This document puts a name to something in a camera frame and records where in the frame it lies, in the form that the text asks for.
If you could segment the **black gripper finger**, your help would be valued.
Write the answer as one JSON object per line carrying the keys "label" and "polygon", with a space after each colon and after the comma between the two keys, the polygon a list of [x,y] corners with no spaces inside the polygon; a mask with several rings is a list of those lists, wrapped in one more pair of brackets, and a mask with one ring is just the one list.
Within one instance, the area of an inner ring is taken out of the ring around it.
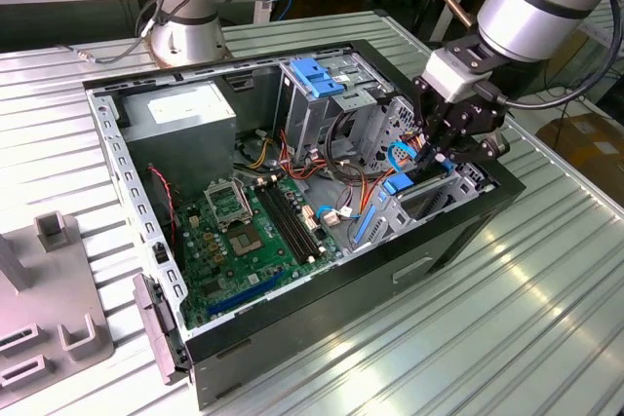
{"label": "black gripper finger", "polygon": [[436,160],[452,170],[461,165],[494,161],[509,151],[509,141],[500,132],[492,132],[480,141],[472,136],[462,136],[450,148],[439,153]]}
{"label": "black gripper finger", "polygon": [[435,155],[438,124],[429,116],[428,112],[436,104],[436,99],[431,87],[421,76],[416,77],[413,83],[417,87],[418,96],[418,103],[414,107],[414,122],[417,133],[423,135],[423,143],[415,159],[414,171],[422,173],[430,166]]}

